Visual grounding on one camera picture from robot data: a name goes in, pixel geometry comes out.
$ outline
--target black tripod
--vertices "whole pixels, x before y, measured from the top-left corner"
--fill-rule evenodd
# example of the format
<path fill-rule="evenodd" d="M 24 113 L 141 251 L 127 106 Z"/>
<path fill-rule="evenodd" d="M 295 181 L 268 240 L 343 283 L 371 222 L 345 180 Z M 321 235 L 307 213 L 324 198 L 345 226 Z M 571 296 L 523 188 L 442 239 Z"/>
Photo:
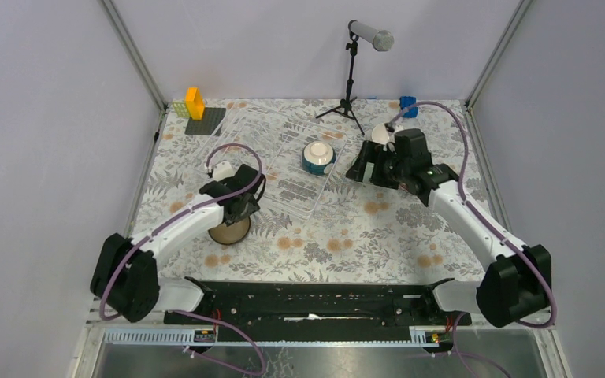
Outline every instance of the black tripod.
<path fill-rule="evenodd" d="M 356 99 L 356 97 L 351 98 L 351 88 L 354 86 L 354 59 L 356 58 L 356 54 L 358 53 L 358 35 L 349 31 L 349 39 L 351 39 L 351 42 L 347 43 L 347 47 L 345 48 L 345 50 L 349 50 L 349 54 L 351 55 L 351 65 L 349 66 L 349 80 L 347 80 L 347 97 L 342 98 L 338 106 L 330 109 L 327 112 L 319 114 L 317 118 L 321 118 L 326 114 L 337 113 L 342 117 L 354 120 L 358 125 L 358 128 L 361 130 L 361 133 L 365 135 L 363 127 L 361 127 L 361 124 L 358 122 L 358 119 L 354 114 L 354 110 L 351 109 L 351 103 Z"/>

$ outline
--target dish rack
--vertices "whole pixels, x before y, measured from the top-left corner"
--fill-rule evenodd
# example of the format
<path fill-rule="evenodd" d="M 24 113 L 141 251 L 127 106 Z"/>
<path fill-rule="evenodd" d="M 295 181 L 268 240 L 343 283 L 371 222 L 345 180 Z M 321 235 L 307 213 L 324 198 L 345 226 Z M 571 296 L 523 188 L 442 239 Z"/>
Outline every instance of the dish rack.
<path fill-rule="evenodd" d="M 347 135 L 306 120 L 300 120 L 275 110 L 247 103 L 246 107 L 226 115 L 217 129 L 195 153 L 193 169 L 206 172 L 207 155 L 226 143 L 241 143 L 251 147 L 262 160 L 267 178 L 262 207 L 276 208 L 301 220 L 310 219 L 319 202 L 328 178 L 303 170 L 303 149 L 309 143 L 321 141 L 335 150 L 337 161 L 346 145 Z M 237 169 L 241 164 L 256 168 L 255 159 L 239 147 L 217 152 L 212 164 L 229 161 Z"/>

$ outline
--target table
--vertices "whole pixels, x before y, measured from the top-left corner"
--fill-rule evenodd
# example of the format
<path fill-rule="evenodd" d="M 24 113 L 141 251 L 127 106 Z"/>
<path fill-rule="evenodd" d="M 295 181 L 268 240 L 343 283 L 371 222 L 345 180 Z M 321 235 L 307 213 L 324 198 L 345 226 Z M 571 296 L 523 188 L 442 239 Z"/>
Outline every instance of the table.
<path fill-rule="evenodd" d="M 266 208 L 253 216 L 251 232 L 234 246 L 221 246 L 207 234 L 177 253 L 161 274 L 200 280 L 296 282 L 380 282 L 427 284 L 445 278 L 481 280 L 483 269 L 472 251 L 440 216 L 412 195 L 344 178 L 364 137 L 352 120 L 335 114 L 315 115 L 337 100 L 206 100 L 228 112 L 254 104 L 323 124 L 347 135 L 347 145 L 312 217 L 302 221 Z M 460 101 L 442 101 L 462 117 Z M 397 101 L 357 100 L 354 111 L 367 135 L 374 125 L 399 112 Z M 134 224 L 143 231 L 189 202 L 205 184 L 189 167 L 194 150 L 209 138 L 185 135 L 187 120 L 168 113 L 161 141 Z M 434 162 L 458 171 L 463 146 L 460 132 L 442 109 L 423 106 L 417 118 L 402 119 L 405 128 L 420 128 Z M 271 172 L 269 180 L 276 180 Z M 467 165 L 466 186 L 480 206 L 487 195 L 474 153 Z"/>

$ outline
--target flower pattern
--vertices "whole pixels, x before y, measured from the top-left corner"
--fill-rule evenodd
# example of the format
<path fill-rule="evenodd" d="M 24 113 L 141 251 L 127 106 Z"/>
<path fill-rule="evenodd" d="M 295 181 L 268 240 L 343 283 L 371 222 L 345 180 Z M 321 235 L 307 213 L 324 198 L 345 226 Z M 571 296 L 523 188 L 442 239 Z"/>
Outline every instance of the flower pattern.
<path fill-rule="evenodd" d="M 405 191 L 389 190 L 344 177 L 364 137 L 352 120 L 337 115 L 316 119 L 336 100 L 206 100 L 232 112 L 255 104 L 346 133 L 347 144 L 309 220 L 263 206 L 252 217 L 250 234 L 233 246 L 201 235 L 176 253 L 163 268 L 166 277 L 202 280 L 380 282 L 426 284 L 444 278 L 480 280 L 478 260 L 447 222 Z M 369 134 L 374 125 L 395 116 L 396 101 L 357 100 L 354 111 Z M 442 101 L 462 115 L 459 101 Z M 187 120 L 167 114 L 134 232 L 163 221 L 191 201 L 207 183 L 192 169 L 194 152 L 210 138 L 185 135 Z M 458 171 L 463 146 L 458 129 L 442 109 L 424 106 L 417 118 L 401 119 L 420 128 L 435 163 Z M 466 186 L 474 201 L 488 208 L 477 160 L 470 151 Z"/>

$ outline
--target gray wall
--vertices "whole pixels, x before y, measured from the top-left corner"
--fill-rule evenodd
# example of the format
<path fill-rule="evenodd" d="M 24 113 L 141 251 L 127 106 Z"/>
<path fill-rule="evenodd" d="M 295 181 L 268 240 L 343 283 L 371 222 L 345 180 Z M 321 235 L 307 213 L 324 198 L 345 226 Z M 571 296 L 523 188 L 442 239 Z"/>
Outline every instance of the gray wall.
<path fill-rule="evenodd" d="M 116 0 L 163 95 L 339 98 L 347 24 L 388 29 L 377 53 L 358 42 L 354 93 L 464 98 L 518 0 Z"/>
<path fill-rule="evenodd" d="M 605 2 L 535 2 L 476 118 L 515 232 L 553 256 L 573 374 L 605 376 Z"/>
<path fill-rule="evenodd" d="M 96 1 L 0 0 L 0 377 L 59 377 L 157 111 Z"/>

